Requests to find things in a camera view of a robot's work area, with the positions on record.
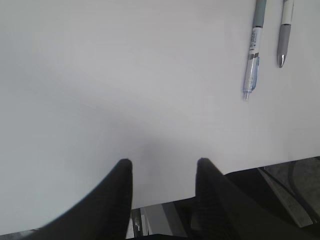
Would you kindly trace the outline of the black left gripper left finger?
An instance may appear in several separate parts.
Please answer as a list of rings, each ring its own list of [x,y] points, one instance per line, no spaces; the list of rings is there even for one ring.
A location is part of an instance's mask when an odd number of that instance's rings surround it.
[[[80,202],[24,240],[124,240],[133,198],[133,165],[121,159]]]

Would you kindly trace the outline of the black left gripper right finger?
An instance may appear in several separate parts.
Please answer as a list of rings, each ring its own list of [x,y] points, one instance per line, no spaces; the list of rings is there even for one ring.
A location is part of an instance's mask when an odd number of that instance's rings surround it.
[[[195,201],[204,240],[315,240],[262,208],[208,159],[197,161]]]

